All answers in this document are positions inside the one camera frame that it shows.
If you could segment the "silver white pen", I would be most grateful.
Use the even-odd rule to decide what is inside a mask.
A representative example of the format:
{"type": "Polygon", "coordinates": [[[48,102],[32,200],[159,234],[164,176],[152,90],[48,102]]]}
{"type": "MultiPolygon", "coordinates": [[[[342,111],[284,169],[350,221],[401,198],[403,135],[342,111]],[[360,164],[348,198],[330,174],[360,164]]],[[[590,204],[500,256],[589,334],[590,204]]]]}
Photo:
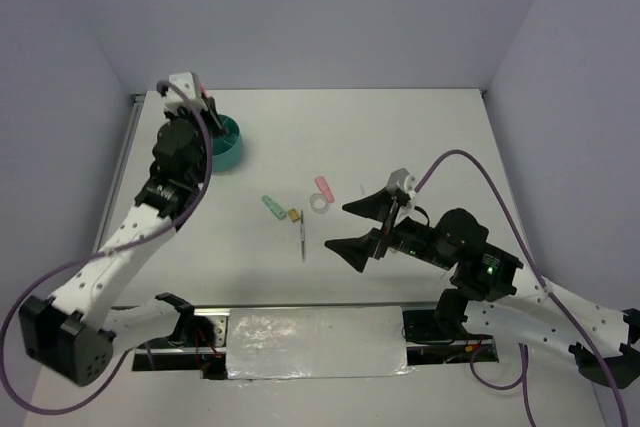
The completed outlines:
{"type": "Polygon", "coordinates": [[[306,262],[306,229],[304,210],[300,210],[299,231],[300,231],[300,248],[302,262],[306,262]]]}

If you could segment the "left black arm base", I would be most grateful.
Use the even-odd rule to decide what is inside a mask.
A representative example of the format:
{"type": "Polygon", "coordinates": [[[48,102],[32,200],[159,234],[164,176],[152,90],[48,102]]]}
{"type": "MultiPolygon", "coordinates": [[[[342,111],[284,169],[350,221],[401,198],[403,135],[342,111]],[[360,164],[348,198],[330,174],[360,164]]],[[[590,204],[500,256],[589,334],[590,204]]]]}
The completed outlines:
{"type": "Polygon", "coordinates": [[[156,338],[137,347],[132,371],[193,372],[204,380],[227,380],[228,327],[228,312],[197,311],[180,340],[156,338]]]}

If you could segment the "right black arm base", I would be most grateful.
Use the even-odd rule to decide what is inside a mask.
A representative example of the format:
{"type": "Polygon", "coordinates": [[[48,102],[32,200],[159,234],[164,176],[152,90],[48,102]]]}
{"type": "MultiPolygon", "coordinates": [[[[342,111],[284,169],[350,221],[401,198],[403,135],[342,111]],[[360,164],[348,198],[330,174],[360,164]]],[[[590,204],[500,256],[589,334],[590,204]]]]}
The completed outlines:
{"type": "Polygon", "coordinates": [[[469,364],[499,361],[494,339],[484,334],[453,334],[442,331],[433,309],[403,310],[402,336],[409,366],[469,364]]]}

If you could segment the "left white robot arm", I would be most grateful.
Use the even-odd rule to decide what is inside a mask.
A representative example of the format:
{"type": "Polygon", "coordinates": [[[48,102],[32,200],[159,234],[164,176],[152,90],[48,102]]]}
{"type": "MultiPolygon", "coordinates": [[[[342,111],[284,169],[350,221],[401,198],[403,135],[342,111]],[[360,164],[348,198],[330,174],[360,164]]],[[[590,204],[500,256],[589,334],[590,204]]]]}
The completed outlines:
{"type": "Polygon", "coordinates": [[[206,143],[226,134],[213,98],[196,100],[201,116],[168,106],[152,150],[150,177],[127,216],[96,256],[47,298],[28,296],[18,309],[27,355],[77,386],[99,378],[114,355],[146,341],[189,343],[195,308],[171,293],[134,308],[115,301],[146,262],[184,225],[211,173],[206,143]]]}

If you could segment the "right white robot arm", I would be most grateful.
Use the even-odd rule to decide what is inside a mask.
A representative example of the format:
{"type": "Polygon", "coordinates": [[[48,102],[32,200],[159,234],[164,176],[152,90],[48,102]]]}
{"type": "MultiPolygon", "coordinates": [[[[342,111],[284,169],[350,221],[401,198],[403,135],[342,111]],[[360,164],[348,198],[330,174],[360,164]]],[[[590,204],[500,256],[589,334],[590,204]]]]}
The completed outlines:
{"type": "Polygon", "coordinates": [[[489,231],[462,208],[434,226],[409,215],[411,187],[390,185],[343,211],[380,222],[361,237],[328,240],[326,248],[362,272],[390,250],[450,272],[434,314],[446,338],[486,333],[511,336],[576,363],[588,380],[624,389],[639,377],[639,312],[615,311],[580,297],[490,244],[489,231]]]}

